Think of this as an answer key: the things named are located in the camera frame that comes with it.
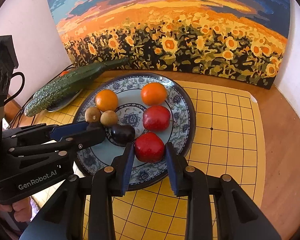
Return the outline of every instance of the painting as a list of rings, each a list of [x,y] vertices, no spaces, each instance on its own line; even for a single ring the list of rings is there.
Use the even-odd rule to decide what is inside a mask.
[[[269,89],[290,0],[48,0],[76,66],[129,57],[122,69],[200,73]]]

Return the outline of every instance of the plate rim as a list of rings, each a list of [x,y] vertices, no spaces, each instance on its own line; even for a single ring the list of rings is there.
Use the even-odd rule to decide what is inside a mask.
[[[194,135],[195,135],[195,130],[196,130],[196,115],[195,115],[195,109],[194,109],[194,105],[191,101],[190,96],[187,94],[187,92],[184,90],[183,87],[181,87],[177,82],[175,82],[174,80],[172,80],[171,78],[168,78],[164,75],[161,74],[157,74],[157,73],[148,73],[148,72],[134,72],[134,73],[127,73],[124,75],[120,75],[117,77],[114,77],[110,80],[108,80],[107,82],[103,83],[102,85],[100,85],[99,87],[97,87],[95,90],[93,90],[87,97],[86,99],[81,103],[81,105],[79,106],[76,114],[74,115],[73,118],[73,123],[75,123],[76,119],[79,117],[80,112],[84,109],[85,105],[91,100],[91,94],[94,94],[97,90],[102,90],[103,87],[107,86],[108,82],[115,82],[117,80],[121,80],[124,78],[129,78],[129,77],[133,77],[133,76],[140,76],[142,75],[144,76],[149,76],[149,77],[163,77],[166,78],[168,80],[170,80],[173,85],[176,87],[176,89],[180,92],[180,94],[183,96],[183,98],[185,99],[185,102],[189,108],[189,117],[190,117],[190,130],[189,130],[189,135],[188,135],[188,141],[186,142],[185,146],[184,146],[184,156],[189,152],[189,150],[191,149],[193,140],[194,140]],[[78,155],[75,156],[75,160],[74,160],[75,164],[77,165],[79,171],[84,175],[84,176],[90,176],[91,174],[87,174],[86,169],[83,167],[83,165],[81,164]],[[147,180],[145,182],[141,182],[139,184],[133,184],[130,185],[128,187],[128,191],[135,191],[135,190],[140,190],[140,189],[144,189],[146,187],[150,187],[154,184],[156,184],[157,182],[163,180],[165,177],[167,177],[168,175],[168,171],[164,171],[163,173],[159,174],[158,176],[155,176],[154,178]]]

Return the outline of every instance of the cucumber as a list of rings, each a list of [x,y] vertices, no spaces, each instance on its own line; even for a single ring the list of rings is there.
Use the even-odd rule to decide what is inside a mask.
[[[25,107],[25,116],[31,117],[40,113],[64,96],[90,85],[103,72],[127,64],[128,60],[126,57],[95,62],[76,68],[62,77],[52,80],[33,95],[32,100]]]

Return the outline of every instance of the floral patterned plate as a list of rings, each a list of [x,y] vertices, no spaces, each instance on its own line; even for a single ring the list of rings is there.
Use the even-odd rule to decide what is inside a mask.
[[[113,90],[119,100],[116,113],[119,124],[130,124],[136,130],[136,137],[145,133],[142,124],[142,114],[148,108],[140,96],[141,89],[146,84],[159,82],[165,86],[168,97],[162,104],[171,111],[170,126],[167,130],[157,133],[164,143],[172,142],[177,153],[186,155],[194,139],[196,119],[191,99],[173,80],[154,73],[132,73],[123,75],[98,87],[93,91],[78,109],[73,122],[84,120],[84,113],[88,107],[95,106],[95,95],[103,90]],[[111,164],[114,157],[122,155],[124,147],[116,145],[111,138],[111,130],[106,129],[106,139],[98,145],[78,151],[77,164],[79,170],[89,176]],[[167,176],[165,160],[157,163],[143,163],[135,158],[130,177],[129,190],[148,187]]]

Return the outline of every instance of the table surface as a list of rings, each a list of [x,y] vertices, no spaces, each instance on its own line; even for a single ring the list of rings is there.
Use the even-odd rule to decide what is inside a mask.
[[[116,77],[129,72],[131,71],[108,71],[102,77]],[[212,76],[152,72],[174,80],[245,90],[258,101],[266,146],[266,176],[261,210],[282,239],[289,239],[300,225],[300,119],[284,96],[275,86],[265,90]],[[31,121],[32,118],[24,117],[21,125],[29,125]]]

